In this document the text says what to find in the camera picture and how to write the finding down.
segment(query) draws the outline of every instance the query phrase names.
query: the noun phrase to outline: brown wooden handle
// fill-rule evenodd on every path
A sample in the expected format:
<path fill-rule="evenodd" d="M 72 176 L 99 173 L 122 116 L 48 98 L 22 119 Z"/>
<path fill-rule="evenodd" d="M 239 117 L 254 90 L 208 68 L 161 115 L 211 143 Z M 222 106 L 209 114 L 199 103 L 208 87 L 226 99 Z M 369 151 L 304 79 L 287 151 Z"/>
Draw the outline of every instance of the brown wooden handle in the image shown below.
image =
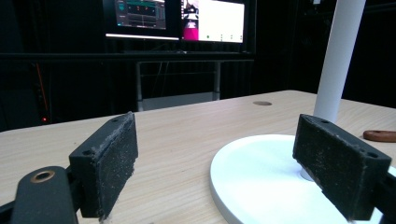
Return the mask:
<path fill-rule="evenodd" d="M 363 133 L 363 138 L 375 142 L 396 143 L 396 132 L 368 130 Z"/>

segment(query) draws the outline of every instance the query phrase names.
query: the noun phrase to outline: light wood surface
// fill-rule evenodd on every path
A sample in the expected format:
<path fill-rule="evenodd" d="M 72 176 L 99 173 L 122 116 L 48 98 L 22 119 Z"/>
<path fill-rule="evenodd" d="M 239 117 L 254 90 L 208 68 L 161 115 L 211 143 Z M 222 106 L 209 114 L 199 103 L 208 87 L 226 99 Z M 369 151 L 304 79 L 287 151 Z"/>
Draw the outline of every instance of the light wood surface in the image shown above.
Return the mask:
<path fill-rule="evenodd" d="M 295 134 L 299 115 L 312 115 L 315 99 L 280 91 L 135 113 L 139 158 L 110 223 L 225 223 L 209 189 L 216 153 L 246 136 Z M 110 118 L 0 133 L 0 204 L 14 200 L 18 181 L 33 170 L 67 167 L 68 155 Z M 343 100 L 336 124 L 359 138 L 365 130 L 396 131 L 396 109 Z M 396 158 L 396 144 L 366 142 Z"/>

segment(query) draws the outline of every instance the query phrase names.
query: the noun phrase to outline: white cylinder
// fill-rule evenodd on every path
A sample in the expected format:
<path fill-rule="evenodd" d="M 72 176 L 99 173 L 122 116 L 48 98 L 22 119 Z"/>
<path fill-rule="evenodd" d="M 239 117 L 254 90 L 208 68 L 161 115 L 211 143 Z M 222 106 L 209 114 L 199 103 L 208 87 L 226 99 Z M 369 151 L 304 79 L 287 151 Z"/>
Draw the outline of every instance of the white cylinder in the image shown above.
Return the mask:
<path fill-rule="evenodd" d="M 365 0 L 338 0 L 323 64 L 314 116 L 335 122 Z"/>

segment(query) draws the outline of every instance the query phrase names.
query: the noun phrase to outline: monitor screen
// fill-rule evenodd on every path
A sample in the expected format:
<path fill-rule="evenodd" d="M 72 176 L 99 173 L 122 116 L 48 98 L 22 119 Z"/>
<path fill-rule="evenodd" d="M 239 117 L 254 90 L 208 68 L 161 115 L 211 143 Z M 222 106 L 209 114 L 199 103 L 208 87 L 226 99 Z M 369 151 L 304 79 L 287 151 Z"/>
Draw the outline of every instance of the monitor screen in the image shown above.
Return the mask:
<path fill-rule="evenodd" d="M 104 0 L 107 37 L 179 40 L 179 0 Z"/>
<path fill-rule="evenodd" d="M 244 18 L 242 2 L 181 0 L 183 40 L 242 43 Z"/>

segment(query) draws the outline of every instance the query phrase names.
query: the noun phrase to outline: software interface on screen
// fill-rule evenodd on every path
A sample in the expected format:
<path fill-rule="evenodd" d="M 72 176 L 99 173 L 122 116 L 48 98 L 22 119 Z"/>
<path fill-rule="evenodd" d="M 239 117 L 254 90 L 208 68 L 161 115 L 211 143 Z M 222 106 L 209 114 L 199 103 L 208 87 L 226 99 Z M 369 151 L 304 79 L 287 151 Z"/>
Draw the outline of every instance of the software interface on screen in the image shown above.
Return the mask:
<path fill-rule="evenodd" d="M 245 6 L 216 0 L 181 0 L 183 39 L 243 42 Z"/>
<path fill-rule="evenodd" d="M 116 0 L 118 26 L 166 29 L 165 0 Z"/>

